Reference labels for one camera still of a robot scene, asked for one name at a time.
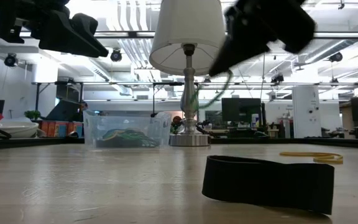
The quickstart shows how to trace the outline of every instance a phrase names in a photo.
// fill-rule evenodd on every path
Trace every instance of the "yellow rubber band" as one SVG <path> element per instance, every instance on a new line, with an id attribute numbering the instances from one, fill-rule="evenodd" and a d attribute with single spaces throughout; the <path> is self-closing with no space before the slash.
<path id="1" fill-rule="evenodd" d="M 281 152 L 280 156 L 313 157 L 314 162 L 326 164 L 343 164 L 343 156 L 327 152 Z"/>

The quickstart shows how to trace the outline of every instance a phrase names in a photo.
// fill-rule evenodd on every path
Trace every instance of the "white lampshade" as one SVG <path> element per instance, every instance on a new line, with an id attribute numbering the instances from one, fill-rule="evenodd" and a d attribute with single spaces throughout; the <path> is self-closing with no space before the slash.
<path id="1" fill-rule="evenodd" d="M 150 63 L 162 72 L 183 75 L 186 55 L 182 44 L 195 44 L 195 75 L 205 75 L 223 41 L 220 0 L 163 0 Z"/>

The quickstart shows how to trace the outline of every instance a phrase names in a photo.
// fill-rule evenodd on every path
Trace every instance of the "wooden table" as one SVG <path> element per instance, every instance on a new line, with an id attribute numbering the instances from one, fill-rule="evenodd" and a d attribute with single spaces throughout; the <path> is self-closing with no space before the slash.
<path id="1" fill-rule="evenodd" d="M 311 162 L 309 157 L 281 157 L 281 151 L 344 156 L 344 164 L 335 166 L 332 216 L 219 202 L 201 194 L 207 155 Z M 358 224 L 358 149 L 283 144 L 105 151 L 84 145 L 3 149 L 0 223 Z"/>

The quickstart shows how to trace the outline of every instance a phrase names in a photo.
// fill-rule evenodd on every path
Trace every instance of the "table lamp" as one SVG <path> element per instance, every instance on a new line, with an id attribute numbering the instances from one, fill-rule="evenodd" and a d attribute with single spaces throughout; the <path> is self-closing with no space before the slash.
<path id="1" fill-rule="evenodd" d="M 158 70 L 185 76 L 180 108 L 184 130 L 171 136 L 172 146 L 209 146 L 208 136 L 196 130 L 198 109 L 195 75 L 208 74 L 224 41 L 220 0 L 163 0 L 150 54 Z"/>

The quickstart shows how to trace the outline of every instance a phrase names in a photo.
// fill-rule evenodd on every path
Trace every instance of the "lamp base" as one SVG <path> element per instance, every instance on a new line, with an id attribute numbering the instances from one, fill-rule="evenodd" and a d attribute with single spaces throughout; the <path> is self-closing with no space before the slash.
<path id="1" fill-rule="evenodd" d="M 209 146 L 209 136 L 206 134 L 171 134 L 171 146 Z"/>

